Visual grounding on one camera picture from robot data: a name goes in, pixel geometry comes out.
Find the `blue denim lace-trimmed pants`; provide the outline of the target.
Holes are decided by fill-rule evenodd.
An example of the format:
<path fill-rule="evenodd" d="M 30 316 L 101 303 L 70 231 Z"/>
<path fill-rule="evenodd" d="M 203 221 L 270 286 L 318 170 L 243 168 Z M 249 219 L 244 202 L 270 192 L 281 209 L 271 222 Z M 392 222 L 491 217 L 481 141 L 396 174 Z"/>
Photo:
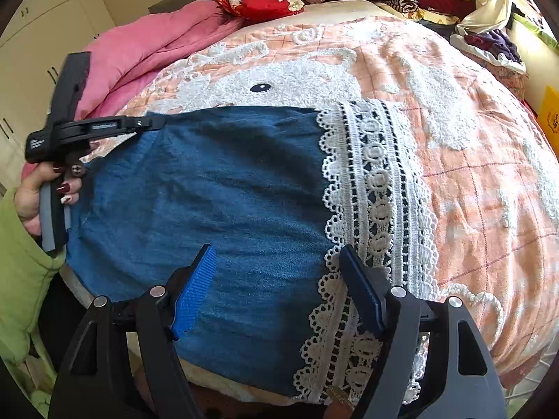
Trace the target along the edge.
<path fill-rule="evenodd" d="M 381 100 L 324 110 L 224 107 L 170 116 L 89 165 L 67 261 L 84 288 L 137 296 L 211 245 L 217 270 L 179 356 L 271 402 L 361 395 L 381 345 L 337 267 L 438 293 L 431 195 L 411 123 Z"/>

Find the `red embroidered cloth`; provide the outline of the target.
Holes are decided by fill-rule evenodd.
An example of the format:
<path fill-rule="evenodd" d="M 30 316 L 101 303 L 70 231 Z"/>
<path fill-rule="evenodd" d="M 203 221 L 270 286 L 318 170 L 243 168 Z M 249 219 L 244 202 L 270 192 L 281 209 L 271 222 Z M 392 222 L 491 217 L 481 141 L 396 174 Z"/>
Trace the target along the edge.
<path fill-rule="evenodd" d="M 231 15 L 240 17 L 250 24 L 276 20 L 304 11 L 301 0 L 214 0 Z"/>

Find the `green window ledge cloth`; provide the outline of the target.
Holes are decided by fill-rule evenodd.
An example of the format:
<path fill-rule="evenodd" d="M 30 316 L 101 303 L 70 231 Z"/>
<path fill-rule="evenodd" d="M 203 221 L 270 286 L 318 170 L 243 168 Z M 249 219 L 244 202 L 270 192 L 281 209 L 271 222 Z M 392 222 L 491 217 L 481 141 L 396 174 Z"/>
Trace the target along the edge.
<path fill-rule="evenodd" d="M 516 6 L 513 6 L 513 8 L 511 9 L 511 18 L 517 21 L 518 24 L 524 25 L 524 27 L 527 28 L 529 32 L 535 35 L 549 49 L 551 49 L 555 53 L 559 52 L 558 41 L 548 35 L 547 32 L 544 31 L 544 29 L 539 28 L 537 25 L 534 25 Z"/>

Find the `pink folded quilt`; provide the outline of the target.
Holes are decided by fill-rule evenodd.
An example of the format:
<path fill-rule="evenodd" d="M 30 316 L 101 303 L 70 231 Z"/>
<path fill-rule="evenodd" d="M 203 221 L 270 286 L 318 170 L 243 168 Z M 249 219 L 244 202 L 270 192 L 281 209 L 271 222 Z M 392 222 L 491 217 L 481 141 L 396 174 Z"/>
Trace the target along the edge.
<path fill-rule="evenodd" d="M 114 116 L 170 64 L 239 30 L 245 21 L 213 0 L 143 16 L 100 35 L 84 49 L 90 66 L 76 120 Z"/>

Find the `purple clothes pile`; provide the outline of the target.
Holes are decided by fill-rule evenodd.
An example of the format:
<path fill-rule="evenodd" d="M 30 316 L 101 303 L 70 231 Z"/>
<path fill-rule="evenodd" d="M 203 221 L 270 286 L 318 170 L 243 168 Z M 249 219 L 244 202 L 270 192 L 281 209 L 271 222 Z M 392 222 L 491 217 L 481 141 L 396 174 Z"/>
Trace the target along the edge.
<path fill-rule="evenodd" d="M 490 52 L 496 59 L 502 54 L 509 61 L 522 63 L 516 45 L 498 28 L 483 33 L 466 34 L 464 40 L 467 44 Z"/>

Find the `peach white bunny bedspread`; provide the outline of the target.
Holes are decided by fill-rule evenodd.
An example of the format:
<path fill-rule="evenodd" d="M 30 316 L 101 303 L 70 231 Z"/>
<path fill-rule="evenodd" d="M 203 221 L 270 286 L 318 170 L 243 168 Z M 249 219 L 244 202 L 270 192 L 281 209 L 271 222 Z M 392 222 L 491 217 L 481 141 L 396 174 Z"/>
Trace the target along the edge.
<path fill-rule="evenodd" d="M 426 300 L 462 299 L 496 370 L 514 372 L 558 332 L 558 162 L 520 101 L 435 32 L 379 15 L 256 25 L 168 65 L 117 115 L 360 100 L 393 104 L 411 123 L 436 219 L 438 293 Z M 61 276 L 84 306 L 97 296 L 68 262 Z M 301 401 L 271 402 L 182 363 L 192 381 L 242 401 Z"/>

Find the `yellow box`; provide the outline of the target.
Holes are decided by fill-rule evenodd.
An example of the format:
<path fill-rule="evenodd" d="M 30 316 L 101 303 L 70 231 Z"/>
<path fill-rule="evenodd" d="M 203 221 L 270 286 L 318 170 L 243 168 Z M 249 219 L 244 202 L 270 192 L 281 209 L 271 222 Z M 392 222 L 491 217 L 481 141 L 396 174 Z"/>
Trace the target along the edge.
<path fill-rule="evenodd" d="M 559 156 L 559 95 L 550 86 L 546 87 L 537 121 L 555 155 Z"/>

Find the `cream curtain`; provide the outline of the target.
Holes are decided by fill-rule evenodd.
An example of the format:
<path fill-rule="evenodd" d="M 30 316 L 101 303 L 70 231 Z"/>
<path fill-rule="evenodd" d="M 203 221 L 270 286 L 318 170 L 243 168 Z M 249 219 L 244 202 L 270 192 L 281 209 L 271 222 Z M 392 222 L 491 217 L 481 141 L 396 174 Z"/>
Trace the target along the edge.
<path fill-rule="evenodd" d="M 475 0 L 475 10 L 456 25 L 455 32 L 482 33 L 504 28 L 511 15 L 511 0 Z"/>

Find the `green left sleeve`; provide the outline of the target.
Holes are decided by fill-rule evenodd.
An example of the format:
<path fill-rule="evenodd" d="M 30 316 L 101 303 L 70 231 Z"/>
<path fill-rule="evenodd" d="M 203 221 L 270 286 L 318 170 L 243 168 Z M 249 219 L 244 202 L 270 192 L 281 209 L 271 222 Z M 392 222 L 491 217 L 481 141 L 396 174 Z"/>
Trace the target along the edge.
<path fill-rule="evenodd" d="M 15 189 L 1 199 L 1 359 L 31 407 L 48 416 L 56 371 L 38 330 L 50 283 L 65 252 L 45 253 L 24 228 Z"/>

